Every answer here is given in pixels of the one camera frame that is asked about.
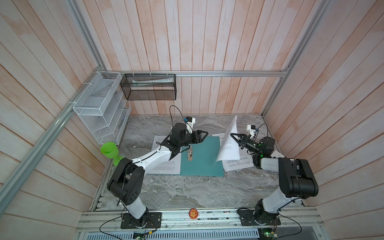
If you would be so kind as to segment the green file folder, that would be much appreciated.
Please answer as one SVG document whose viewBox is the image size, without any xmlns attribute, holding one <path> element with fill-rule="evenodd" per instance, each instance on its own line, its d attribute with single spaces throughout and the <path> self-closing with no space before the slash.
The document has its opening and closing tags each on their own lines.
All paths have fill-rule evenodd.
<svg viewBox="0 0 384 240">
<path fill-rule="evenodd" d="M 181 176 L 224 177 L 221 161 L 216 162 L 220 150 L 220 138 L 208 136 L 200 144 L 192 144 L 192 160 L 188 151 L 181 153 Z"/>
</svg>

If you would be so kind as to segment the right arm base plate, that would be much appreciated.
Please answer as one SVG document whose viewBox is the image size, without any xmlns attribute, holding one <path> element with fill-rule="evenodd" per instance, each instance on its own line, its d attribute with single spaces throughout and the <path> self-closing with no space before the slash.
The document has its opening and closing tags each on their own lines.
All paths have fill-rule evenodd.
<svg viewBox="0 0 384 240">
<path fill-rule="evenodd" d="M 241 208 L 237 210 L 242 226 L 281 225 L 278 214 L 270 214 L 262 210 Z"/>
</svg>

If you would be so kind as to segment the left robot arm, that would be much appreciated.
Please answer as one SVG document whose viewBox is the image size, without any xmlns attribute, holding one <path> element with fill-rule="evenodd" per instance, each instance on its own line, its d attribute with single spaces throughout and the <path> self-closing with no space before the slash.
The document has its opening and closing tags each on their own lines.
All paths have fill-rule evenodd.
<svg viewBox="0 0 384 240">
<path fill-rule="evenodd" d="M 206 131 L 189 129 L 187 123 L 177 123 L 155 150 L 136 159 L 123 158 L 117 164 L 107 189 L 126 206 L 135 220 L 142 219 L 148 213 L 148 208 L 140 199 L 145 174 L 172 160 L 182 147 L 200 144 L 208 136 Z"/>
</svg>

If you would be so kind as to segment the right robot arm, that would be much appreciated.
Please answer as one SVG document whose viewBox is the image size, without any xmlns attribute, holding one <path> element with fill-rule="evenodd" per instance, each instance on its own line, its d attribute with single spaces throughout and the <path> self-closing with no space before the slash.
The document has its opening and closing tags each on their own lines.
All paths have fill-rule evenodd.
<svg viewBox="0 0 384 240">
<path fill-rule="evenodd" d="M 273 157 L 275 140 L 271 137 L 264 137 L 258 143 L 251 135 L 231 133 L 231 137 L 242 150 L 251 153 L 255 167 L 279 174 L 279 187 L 255 206 L 257 224 L 269 224 L 290 203 L 318 195 L 319 186 L 307 160 Z"/>
</svg>

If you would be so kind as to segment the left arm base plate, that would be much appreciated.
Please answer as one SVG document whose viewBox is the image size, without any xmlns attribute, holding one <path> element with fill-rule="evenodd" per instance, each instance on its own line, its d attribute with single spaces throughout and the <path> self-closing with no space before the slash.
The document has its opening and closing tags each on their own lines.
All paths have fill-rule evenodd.
<svg viewBox="0 0 384 240">
<path fill-rule="evenodd" d="M 159 229 L 161 222 L 161 212 L 145 212 L 139 219 L 134 218 L 130 213 L 126 213 L 122 217 L 121 229 Z"/>
</svg>

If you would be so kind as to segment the printed paper sheet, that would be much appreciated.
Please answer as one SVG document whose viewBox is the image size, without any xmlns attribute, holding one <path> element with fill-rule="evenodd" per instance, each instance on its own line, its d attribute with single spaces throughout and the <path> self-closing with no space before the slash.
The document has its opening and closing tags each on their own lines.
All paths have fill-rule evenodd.
<svg viewBox="0 0 384 240">
<path fill-rule="evenodd" d="M 238 161 L 240 159 L 239 145 L 231 137 L 231 134 L 237 134 L 237 116 L 234 116 L 230 126 L 224 133 L 224 137 L 221 140 L 221 147 L 216 162 L 222 162 L 224 169 L 228 167 L 228 163 L 231 161 Z"/>
<path fill-rule="evenodd" d="M 161 143 L 166 136 L 154 136 L 152 151 L 155 150 L 159 145 L 157 142 Z M 179 175 L 181 173 L 181 159 L 182 154 L 179 153 L 176 157 L 170 161 L 161 163 L 156 166 L 154 169 L 149 171 L 151 175 Z"/>
</svg>

